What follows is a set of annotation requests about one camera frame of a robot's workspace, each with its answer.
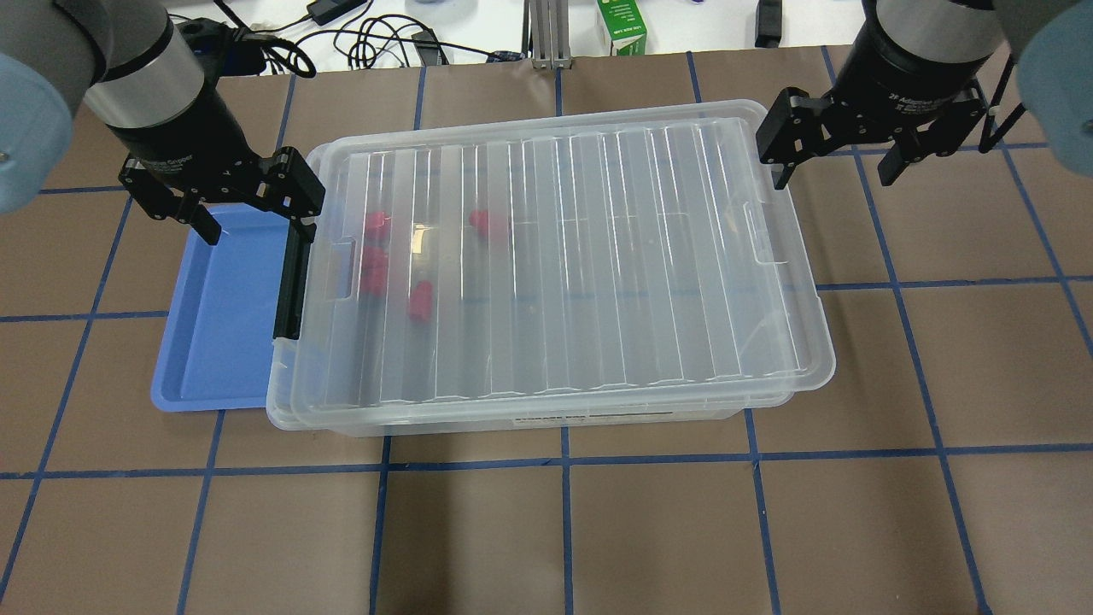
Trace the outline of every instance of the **power adapter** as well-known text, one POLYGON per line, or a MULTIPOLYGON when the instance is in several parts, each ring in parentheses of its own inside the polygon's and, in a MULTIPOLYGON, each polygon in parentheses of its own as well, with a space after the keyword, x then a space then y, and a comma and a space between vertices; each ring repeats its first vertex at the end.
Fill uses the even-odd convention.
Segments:
POLYGON ((368 0, 315 0, 307 5, 307 14, 319 25, 327 25, 368 0))

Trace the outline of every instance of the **red object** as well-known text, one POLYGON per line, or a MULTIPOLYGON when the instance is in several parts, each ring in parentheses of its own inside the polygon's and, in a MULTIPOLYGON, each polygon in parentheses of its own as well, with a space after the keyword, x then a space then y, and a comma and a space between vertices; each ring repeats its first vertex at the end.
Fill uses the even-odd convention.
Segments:
POLYGON ((502 239, 508 236, 508 216, 490 216, 487 209, 475 209, 467 216, 467 222, 478 230, 483 239, 502 239))
POLYGON ((364 214, 364 236, 372 240, 384 240, 391 235, 391 216, 386 211, 364 214))
POLYGON ((387 252, 366 245, 361 250, 361 291, 375 296, 387 292, 387 252))
POLYGON ((410 291, 410 305, 407 309, 410 320, 427 323, 433 320, 433 282, 422 280, 410 291))

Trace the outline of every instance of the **translucent lid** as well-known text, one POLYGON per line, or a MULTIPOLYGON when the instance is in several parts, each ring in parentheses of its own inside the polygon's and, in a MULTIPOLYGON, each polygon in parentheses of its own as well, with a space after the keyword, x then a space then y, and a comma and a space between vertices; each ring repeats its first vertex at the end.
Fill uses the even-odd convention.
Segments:
POLYGON ((284 428, 773 405, 834 353, 763 108, 731 100, 346 138, 284 428))

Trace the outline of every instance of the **white table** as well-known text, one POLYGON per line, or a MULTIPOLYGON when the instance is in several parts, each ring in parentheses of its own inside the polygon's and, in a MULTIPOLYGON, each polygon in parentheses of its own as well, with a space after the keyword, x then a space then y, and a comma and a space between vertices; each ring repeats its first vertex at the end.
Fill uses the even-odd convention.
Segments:
MULTIPOLYGON (((224 21, 212 2, 163 0, 168 10, 188 17, 224 21)), ((646 52, 673 54, 714 49, 745 49, 754 44, 756 0, 639 0, 650 35, 646 52)), ((307 0, 230 0, 243 21, 258 27, 277 27, 303 16, 307 0)), ((600 17, 595 0, 571 0, 569 45, 574 56, 606 56, 600 33, 600 17)), ((332 28, 350 15, 324 27, 332 28)), ((524 20, 524 0, 445 0, 422 3, 418 0, 375 0, 369 15, 406 13, 432 27, 446 43, 458 43, 489 51, 519 51, 524 20)), ((846 45, 861 26, 865 16, 860 0, 785 0, 783 47, 846 45)), ((319 26, 312 21, 294 26, 282 35, 295 40, 319 26)), ((304 43, 319 70, 345 70, 345 59, 332 47, 332 35, 317 36, 304 43)), ((348 47, 349 37, 342 37, 348 47)), ((479 63, 483 57, 458 49, 446 51, 454 63, 479 63)), ((418 61, 410 49, 410 59, 418 61)), ((385 55, 377 66, 397 66, 385 55)))

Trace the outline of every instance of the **white surface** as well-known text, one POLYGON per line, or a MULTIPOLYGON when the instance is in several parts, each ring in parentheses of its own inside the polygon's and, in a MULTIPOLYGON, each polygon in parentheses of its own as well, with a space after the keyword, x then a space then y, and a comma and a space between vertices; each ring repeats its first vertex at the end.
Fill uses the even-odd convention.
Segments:
POLYGON ((764 115, 728 100, 316 150, 328 191, 271 421, 378 436, 709 419, 823 386, 834 352, 792 202, 757 162, 764 115), (387 236, 362 224, 376 215, 387 236))
MULTIPOLYGON (((247 23, 280 26, 305 14, 307 0, 232 0, 230 5, 247 23)), ((212 2, 165 0, 174 12, 189 17, 225 17, 212 2)), ((639 0, 642 13, 649 26, 649 54, 745 49, 754 44, 756 0, 639 0)), ((427 24, 440 40, 458 43, 487 51, 519 51, 524 20, 522 0, 445 0, 422 3, 416 0, 376 0, 369 15, 406 13, 427 24)), ((342 17, 327 28, 336 27, 353 16, 342 17)), ((809 45, 848 45, 854 42, 865 16, 860 0, 785 0, 783 47, 809 45)), ((607 55, 600 34, 599 11, 595 0, 571 0, 569 44, 574 56, 607 55)), ((283 36, 296 39, 317 29, 306 22, 286 31, 283 36)), ((345 59, 337 55, 333 35, 315 37, 304 44, 319 70, 345 70, 345 59)), ((349 37, 342 37, 343 46, 349 37)), ((410 59, 416 54, 408 46, 410 59)), ((478 54, 448 50, 456 63, 478 63, 478 54)), ((396 66, 385 57, 381 66, 396 66)))

